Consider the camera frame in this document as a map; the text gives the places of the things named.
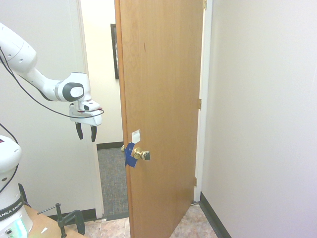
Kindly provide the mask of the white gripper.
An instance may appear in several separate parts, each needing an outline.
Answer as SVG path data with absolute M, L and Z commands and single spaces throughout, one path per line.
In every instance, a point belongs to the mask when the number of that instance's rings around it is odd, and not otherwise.
M 102 124 L 101 110 L 92 111 L 78 111 L 75 109 L 74 104 L 69 106 L 70 120 L 75 122 L 76 131 L 80 140 L 83 139 L 83 132 L 81 124 L 88 124 L 91 128 L 91 141 L 95 142 L 97 137 L 97 127 Z

